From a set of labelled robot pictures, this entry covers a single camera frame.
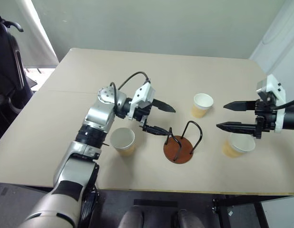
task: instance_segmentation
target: table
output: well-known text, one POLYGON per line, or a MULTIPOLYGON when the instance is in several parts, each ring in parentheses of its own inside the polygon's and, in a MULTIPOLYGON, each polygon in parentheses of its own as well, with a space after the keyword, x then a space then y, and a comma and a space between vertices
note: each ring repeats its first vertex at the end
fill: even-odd
MULTIPOLYGON (((185 164, 171 163, 163 153, 164 136, 142 132, 138 122, 115 118, 110 134, 129 127, 136 134, 136 152, 120 157, 112 146, 102 147, 98 160, 100 189, 207 192, 224 194, 294 195, 294 131, 263 133, 256 149, 231 159, 222 154, 229 133, 217 123, 253 123, 254 112, 233 112, 223 105, 235 100, 255 100, 257 82, 266 75, 253 61, 216 57, 159 55, 72 48, 53 74, 35 93, 0 140, 0 182, 52 186, 56 167, 83 118, 97 98, 97 91, 114 81, 119 86, 129 75, 145 71, 155 88, 155 98, 176 109, 156 108, 149 125, 180 135, 189 120, 203 129, 203 139, 185 164), (201 119, 191 116, 196 93, 208 93, 214 107, 201 119)), ((129 97, 142 84, 137 76, 122 91, 129 97)), ((194 144, 197 129, 185 137, 194 144)))

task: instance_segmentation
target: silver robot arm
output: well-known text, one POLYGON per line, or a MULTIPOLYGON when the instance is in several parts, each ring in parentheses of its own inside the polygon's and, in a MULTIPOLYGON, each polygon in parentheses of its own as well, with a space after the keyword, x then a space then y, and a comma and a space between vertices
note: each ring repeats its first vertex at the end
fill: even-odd
POLYGON ((117 90, 114 83, 100 89, 97 101, 90 107, 75 141, 71 142, 56 170, 53 190, 36 204, 20 228, 83 226, 83 202, 90 192, 96 190, 94 187, 99 170, 96 160, 115 116, 135 118, 143 131, 156 135, 168 134, 162 128, 146 124, 152 105, 163 111, 175 112, 161 101, 155 100, 153 104, 153 96, 150 81, 136 91, 133 99, 117 90))

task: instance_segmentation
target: paper cup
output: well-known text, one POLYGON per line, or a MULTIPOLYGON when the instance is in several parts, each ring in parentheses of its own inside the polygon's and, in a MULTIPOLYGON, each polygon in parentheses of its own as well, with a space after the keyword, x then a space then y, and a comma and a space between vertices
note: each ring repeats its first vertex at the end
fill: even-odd
POLYGON ((129 128, 118 128, 110 137, 111 145, 120 153, 122 156, 130 156, 133 154, 135 134, 129 128))
POLYGON ((201 118, 213 104, 214 100, 210 95, 196 94, 194 96, 194 105, 191 109, 191 114, 193 117, 201 118))
POLYGON ((253 151, 255 146, 255 140, 251 135, 231 133, 223 145, 223 153, 230 158, 236 158, 253 151))

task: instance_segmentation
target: wall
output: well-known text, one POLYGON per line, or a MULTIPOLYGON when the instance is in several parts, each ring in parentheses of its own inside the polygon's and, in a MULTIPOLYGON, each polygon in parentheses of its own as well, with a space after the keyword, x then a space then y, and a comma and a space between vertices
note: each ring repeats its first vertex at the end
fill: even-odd
POLYGON ((266 74, 273 73, 294 100, 294 0, 287 0, 250 59, 266 74))
POLYGON ((249 58, 284 0, 32 0, 61 60, 70 48, 249 58))

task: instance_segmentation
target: black chair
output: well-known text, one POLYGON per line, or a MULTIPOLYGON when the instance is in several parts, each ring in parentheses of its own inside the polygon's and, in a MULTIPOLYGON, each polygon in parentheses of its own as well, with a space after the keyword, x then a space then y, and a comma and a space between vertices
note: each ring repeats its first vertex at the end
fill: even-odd
POLYGON ((33 95, 10 26, 23 32, 19 24, 0 16, 0 138, 33 95))

